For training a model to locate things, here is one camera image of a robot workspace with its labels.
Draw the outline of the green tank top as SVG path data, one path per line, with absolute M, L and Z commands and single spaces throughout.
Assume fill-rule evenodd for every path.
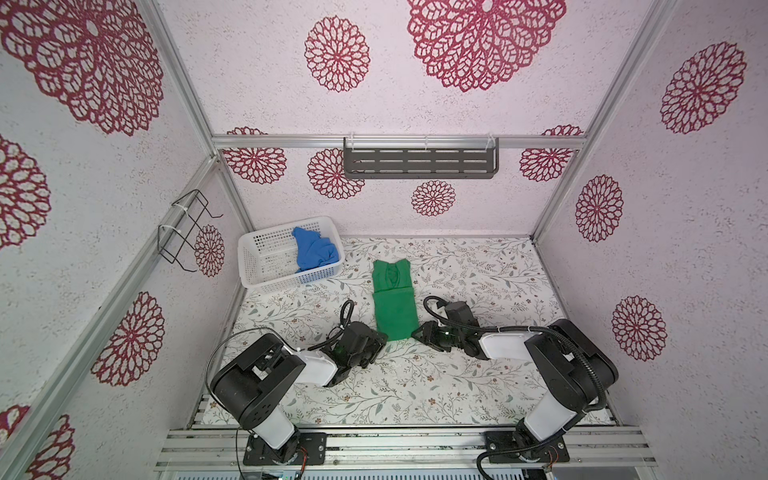
M 410 262 L 375 260 L 372 282 L 377 330 L 389 342 L 410 338 L 419 327 Z

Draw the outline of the blue tank top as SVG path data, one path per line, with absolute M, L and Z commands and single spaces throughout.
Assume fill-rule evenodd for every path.
M 292 236 L 297 244 L 298 271 L 308 271 L 334 264 L 340 260 L 335 244 L 318 232 L 295 227 Z

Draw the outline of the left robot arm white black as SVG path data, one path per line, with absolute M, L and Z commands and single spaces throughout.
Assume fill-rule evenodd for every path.
M 318 346 L 294 349 L 275 332 L 265 334 L 207 379 L 207 390 L 238 425 L 274 452 L 293 451 L 298 428 L 281 407 L 299 384 L 334 387 L 374 363 L 388 336 L 351 322 Z

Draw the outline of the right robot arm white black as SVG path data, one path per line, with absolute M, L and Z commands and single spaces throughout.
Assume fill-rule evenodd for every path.
M 561 438 L 587 414 L 607 407 L 607 390 L 619 379 L 615 364 L 572 321 L 548 326 L 482 327 L 467 303 L 428 296 L 433 317 L 412 338 L 439 352 L 462 350 L 488 361 L 516 359 L 536 367 L 547 393 L 515 428 L 515 444 L 539 447 Z

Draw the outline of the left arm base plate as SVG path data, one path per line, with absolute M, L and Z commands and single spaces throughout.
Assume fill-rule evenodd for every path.
M 315 466 L 325 463 L 327 435 L 295 432 L 279 449 L 251 435 L 243 457 L 245 466 Z

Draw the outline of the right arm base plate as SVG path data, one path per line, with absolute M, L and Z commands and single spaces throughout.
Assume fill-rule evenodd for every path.
M 570 454 L 561 432 L 538 440 L 523 431 L 487 431 L 484 433 L 484 441 L 488 459 L 492 464 L 554 464 L 570 461 Z

